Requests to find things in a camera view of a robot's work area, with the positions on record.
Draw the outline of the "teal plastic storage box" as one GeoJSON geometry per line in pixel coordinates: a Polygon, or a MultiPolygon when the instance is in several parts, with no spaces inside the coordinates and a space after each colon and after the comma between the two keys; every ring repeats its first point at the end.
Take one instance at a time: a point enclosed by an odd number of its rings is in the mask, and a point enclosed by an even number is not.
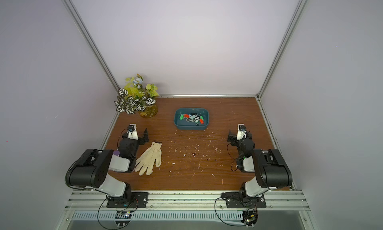
{"type": "Polygon", "coordinates": [[[204,108],[179,108],[175,112],[174,124],[179,130],[206,130],[209,124],[209,112],[204,108]],[[180,116],[184,114],[190,117],[180,120],[180,116]]]}

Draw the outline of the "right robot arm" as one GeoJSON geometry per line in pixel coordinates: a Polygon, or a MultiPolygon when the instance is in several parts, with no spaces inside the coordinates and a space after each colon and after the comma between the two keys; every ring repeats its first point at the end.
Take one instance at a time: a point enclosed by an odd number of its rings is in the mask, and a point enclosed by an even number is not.
{"type": "Polygon", "coordinates": [[[233,158],[235,169],[253,173],[254,177],[244,182],[239,190],[239,199],[257,198],[270,190],[291,187],[293,178],[278,149],[257,149],[252,135],[242,124],[236,134],[228,132],[227,142],[237,148],[238,157],[233,158]]]}

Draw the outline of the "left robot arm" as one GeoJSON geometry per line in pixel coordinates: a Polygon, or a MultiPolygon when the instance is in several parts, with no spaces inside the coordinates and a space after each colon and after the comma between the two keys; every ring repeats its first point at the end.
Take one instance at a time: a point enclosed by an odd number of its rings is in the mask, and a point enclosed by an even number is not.
{"type": "Polygon", "coordinates": [[[108,171],[131,173],[137,161],[140,145],[149,142],[148,130],[138,136],[136,124],[130,124],[114,150],[87,149],[68,169],[65,183],[76,190],[96,190],[107,195],[107,200],[126,205],[133,201],[131,186],[112,177],[108,171]]]}

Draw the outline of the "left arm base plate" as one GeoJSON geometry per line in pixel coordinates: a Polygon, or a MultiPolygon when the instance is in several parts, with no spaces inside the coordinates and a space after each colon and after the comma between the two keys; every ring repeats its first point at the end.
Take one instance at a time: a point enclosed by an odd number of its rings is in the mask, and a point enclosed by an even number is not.
{"type": "Polygon", "coordinates": [[[146,208],[148,192],[132,192],[121,197],[107,197],[107,208],[146,208]]]}

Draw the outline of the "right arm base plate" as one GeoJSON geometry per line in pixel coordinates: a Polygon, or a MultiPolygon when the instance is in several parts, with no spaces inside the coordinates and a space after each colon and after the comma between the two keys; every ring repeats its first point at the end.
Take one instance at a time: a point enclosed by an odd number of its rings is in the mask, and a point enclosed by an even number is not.
{"type": "Polygon", "coordinates": [[[225,201],[226,207],[229,209],[239,209],[239,208],[265,209],[267,207],[264,195],[249,197],[246,195],[241,196],[239,192],[224,192],[224,193],[221,193],[221,197],[225,201]]]}

